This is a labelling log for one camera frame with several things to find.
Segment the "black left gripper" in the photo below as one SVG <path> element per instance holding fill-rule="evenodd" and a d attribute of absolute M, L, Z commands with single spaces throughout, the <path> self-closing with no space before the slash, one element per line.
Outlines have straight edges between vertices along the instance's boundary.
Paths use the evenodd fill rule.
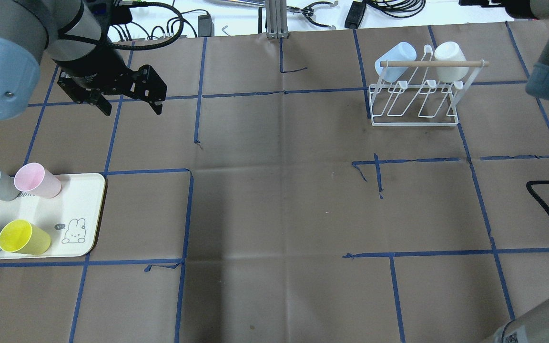
<path fill-rule="evenodd" d="M 105 96 L 124 95 L 148 103 L 156 115 L 162 113 L 167 85 L 151 65 L 133 71 L 119 52 L 104 46 L 57 65 L 61 69 L 57 84 L 76 103 L 91 104 L 110 116 L 112 105 Z"/>

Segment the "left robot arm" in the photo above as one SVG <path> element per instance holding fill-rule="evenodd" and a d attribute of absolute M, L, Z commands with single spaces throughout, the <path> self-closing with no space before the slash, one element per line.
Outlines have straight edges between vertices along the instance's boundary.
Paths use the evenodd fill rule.
<path fill-rule="evenodd" d="M 87 103 L 110 115 L 107 96 L 122 95 L 162 113 L 167 86 L 150 65 L 134 71 L 121 50 L 154 50 L 155 45 L 129 46 L 111 42 L 111 14 L 94 14 L 85 0 L 0 0 L 0 120 L 22 114 L 40 80 L 47 54 L 60 68 L 58 85 L 75 103 Z"/>

